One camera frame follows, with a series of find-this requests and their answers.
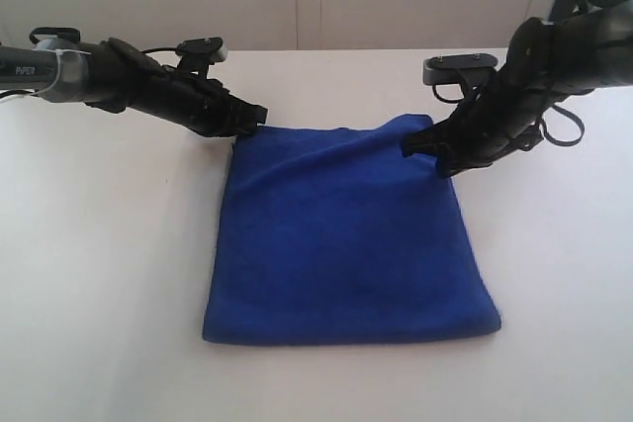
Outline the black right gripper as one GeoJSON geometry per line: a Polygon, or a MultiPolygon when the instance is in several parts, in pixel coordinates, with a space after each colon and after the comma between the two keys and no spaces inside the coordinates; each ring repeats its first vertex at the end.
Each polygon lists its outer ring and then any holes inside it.
{"type": "Polygon", "coordinates": [[[405,134],[401,153],[436,157],[440,178],[487,168],[513,152],[519,136],[553,104],[551,91],[515,86],[496,75],[443,123],[405,134]]]}

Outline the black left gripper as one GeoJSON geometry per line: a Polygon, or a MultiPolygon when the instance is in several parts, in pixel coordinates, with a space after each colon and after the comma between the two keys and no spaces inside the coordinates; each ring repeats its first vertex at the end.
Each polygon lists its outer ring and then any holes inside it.
{"type": "Polygon", "coordinates": [[[268,110],[235,99],[218,81],[173,67],[128,68],[128,106],[203,137],[252,137],[268,110]]]}

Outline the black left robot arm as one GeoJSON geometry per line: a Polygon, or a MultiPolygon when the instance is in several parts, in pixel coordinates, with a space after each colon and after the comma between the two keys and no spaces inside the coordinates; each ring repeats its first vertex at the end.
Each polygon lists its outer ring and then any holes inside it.
{"type": "Polygon", "coordinates": [[[252,135],[267,119],[266,108],[235,96],[209,77],[227,58],[219,37],[172,47],[177,65],[154,59],[120,39],[83,42],[74,28],[39,27],[32,48],[1,49],[1,96],[34,96],[50,103],[82,103],[107,113],[127,109],[185,127],[202,137],[252,135]]]}

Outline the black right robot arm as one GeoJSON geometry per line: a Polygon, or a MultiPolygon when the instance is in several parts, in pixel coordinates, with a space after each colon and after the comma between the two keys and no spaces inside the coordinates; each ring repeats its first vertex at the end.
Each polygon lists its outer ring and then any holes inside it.
{"type": "Polygon", "coordinates": [[[511,38],[504,64],[487,53],[433,56],[422,81],[432,89],[457,85],[463,94],[445,120],[401,141],[405,157],[435,157],[442,177],[489,167],[542,140],[569,147],[550,134],[544,115],[554,110],[580,126],[562,102],[631,85],[632,0],[599,0],[554,23],[530,18],[511,38]]]}

